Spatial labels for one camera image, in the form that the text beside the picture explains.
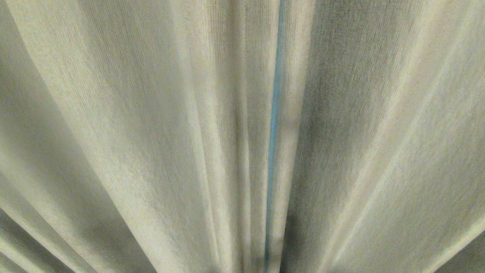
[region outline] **curtain fold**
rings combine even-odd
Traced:
[[[0,269],[485,271],[484,15],[0,0]]]

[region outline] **white curtain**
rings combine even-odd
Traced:
[[[483,0],[0,0],[0,271],[485,272]]]

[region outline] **textured fabric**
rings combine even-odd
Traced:
[[[0,0],[0,271],[483,273],[484,102],[482,0]]]

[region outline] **curtain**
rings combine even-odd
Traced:
[[[482,0],[0,0],[0,271],[485,272]]]

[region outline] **blue stripe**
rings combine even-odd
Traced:
[[[266,195],[266,239],[264,245],[264,272],[268,272],[269,266],[269,235],[271,230],[271,202],[273,195],[273,176],[275,169],[275,142],[276,142],[276,126],[278,117],[278,103],[279,90],[281,85],[281,58],[282,58],[282,38],[283,38],[283,14],[284,14],[284,0],[279,3],[278,15],[278,37],[276,42],[276,67],[275,67],[275,81],[273,83],[273,101],[271,108],[271,130],[270,130],[270,148],[268,154],[268,191]]]

